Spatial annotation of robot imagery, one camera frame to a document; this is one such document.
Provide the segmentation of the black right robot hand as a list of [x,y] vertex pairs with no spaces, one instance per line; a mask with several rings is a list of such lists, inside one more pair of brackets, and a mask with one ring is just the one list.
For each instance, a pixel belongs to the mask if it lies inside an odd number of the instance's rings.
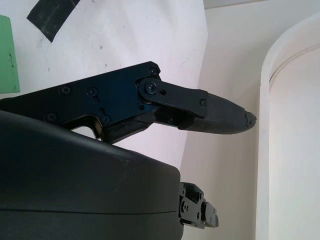
[[0,101],[3,240],[179,240],[216,209],[179,170],[116,143],[157,123],[232,135],[256,116],[145,62]]

